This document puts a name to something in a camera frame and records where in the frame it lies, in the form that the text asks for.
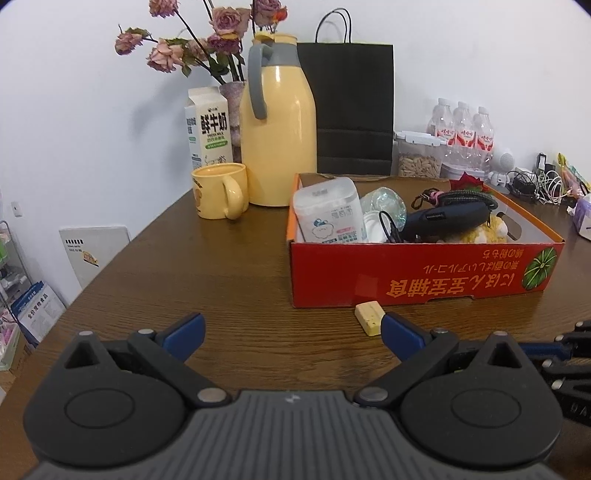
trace yellow thermos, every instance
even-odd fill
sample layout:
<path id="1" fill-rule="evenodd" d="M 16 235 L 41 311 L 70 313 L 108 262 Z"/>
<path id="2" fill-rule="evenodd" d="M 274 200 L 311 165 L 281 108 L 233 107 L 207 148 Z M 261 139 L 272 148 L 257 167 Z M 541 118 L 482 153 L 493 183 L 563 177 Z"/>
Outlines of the yellow thermos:
<path id="1" fill-rule="evenodd" d="M 316 106 L 293 35 L 259 33 L 240 103 L 250 202 L 287 206 L 296 173 L 316 172 Z"/>

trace wooden table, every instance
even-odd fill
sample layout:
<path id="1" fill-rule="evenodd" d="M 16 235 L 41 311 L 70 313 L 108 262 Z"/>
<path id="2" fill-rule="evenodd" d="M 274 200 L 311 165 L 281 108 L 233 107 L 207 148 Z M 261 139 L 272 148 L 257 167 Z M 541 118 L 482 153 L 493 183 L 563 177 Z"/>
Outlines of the wooden table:
<path id="1" fill-rule="evenodd" d="M 557 207 L 529 207 L 566 246 L 545 292 L 445 299 L 396 310 L 426 329 L 461 338 L 508 330 L 550 340 L 591 318 L 591 243 Z M 26 364 L 0 407 L 0 477 L 17 480 L 36 463 L 22 413 L 61 350 L 80 330 L 125 338 L 163 329 L 187 312 L 207 319 L 204 345 L 188 364 L 221 387 L 344 389 L 352 392 L 396 360 L 367 337 L 352 309 L 291 307 L 287 211 L 251 206 L 237 222 L 201 220 L 190 193 L 138 235 L 76 299 Z M 591 428 L 565 421 L 550 465 L 568 479 L 591 479 Z"/>

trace pink rose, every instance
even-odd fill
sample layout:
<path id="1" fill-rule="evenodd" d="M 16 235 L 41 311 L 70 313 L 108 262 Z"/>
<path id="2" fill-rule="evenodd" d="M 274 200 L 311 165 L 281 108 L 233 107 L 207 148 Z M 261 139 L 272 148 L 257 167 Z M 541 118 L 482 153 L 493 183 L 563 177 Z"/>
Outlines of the pink rose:
<path id="1" fill-rule="evenodd" d="M 150 14 L 153 17 L 174 15 L 174 11 L 177 8 L 177 0 L 150 0 Z"/>
<path id="2" fill-rule="evenodd" d="M 277 25 L 287 18 L 287 7 L 279 0 L 255 0 L 255 24 L 259 27 Z"/>
<path id="3" fill-rule="evenodd" d="M 119 55 L 127 55 L 133 51 L 135 47 L 142 44 L 144 38 L 139 33 L 131 33 L 129 31 L 123 32 L 115 40 L 115 51 Z"/>
<path id="4" fill-rule="evenodd" d="M 208 51 L 209 47 L 207 46 L 207 40 L 205 38 L 199 39 L 199 45 L 194 40 L 189 40 L 187 42 L 187 49 L 188 51 L 198 60 L 207 61 L 207 55 L 205 55 L 204 51 Z"/>
<path id="5" fill-rule="evenodd" d="M 250 8 L 222 8 L 212 10 L 212 19 L 209 23 L 220 37 L 231 40 L 235 36 L 242 38 L 248 30 L 248 21 L 251 17 Z"/>
<path id="6" fill-rule="evenodd" d="M 218 53 L 225 53 L 230 55 L 231 53 L 240 52 L 240 39 L 239 38 L 222 38 L 218 34 L 214 33 L 207 38 L 207 45 Z"/>
<path id="7" fill-rule="evenodd" d="M 255 10 L 257 12 L 276 12 L 281 8 L 279 0 L 255 0 Z"/>
<path id="8" fill-rule="evenodd" d="M 165 39 L 159 38 L 158 45 L 152 49 L 148 60 L 148 66 L 161 72 L 174 72 L 175 65 L 183 65 L 183 47 L 181 45 L 168 45 Z"/>

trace yellow mug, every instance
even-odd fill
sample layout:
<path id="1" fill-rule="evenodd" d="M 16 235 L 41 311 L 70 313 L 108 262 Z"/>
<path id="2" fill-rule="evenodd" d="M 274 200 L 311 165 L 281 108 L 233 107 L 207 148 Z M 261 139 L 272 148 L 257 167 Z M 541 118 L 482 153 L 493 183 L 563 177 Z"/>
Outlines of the yellow mug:
<path id="1" fill-rule="evenodd" d="M 246 166 L 218 163 L 193 170 L 193 196 L 201 218 L 235 220 L 248 208 Z"/>

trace gray thermos handle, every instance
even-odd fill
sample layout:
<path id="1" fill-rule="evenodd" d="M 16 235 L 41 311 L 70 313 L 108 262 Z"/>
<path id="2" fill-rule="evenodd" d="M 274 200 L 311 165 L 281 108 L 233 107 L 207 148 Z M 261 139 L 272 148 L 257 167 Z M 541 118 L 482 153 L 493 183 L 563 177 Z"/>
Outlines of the gray thermos handle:
<path id="1" fill-rule="evenodd" d="M 248 92 L 251 96 L 252 111 L 259 120 L 267 118 L 267 104 L 262 94 L 262 58 L 271 58 L 273 49 L 264 43 L 257 43 L 248 52 Z"/>

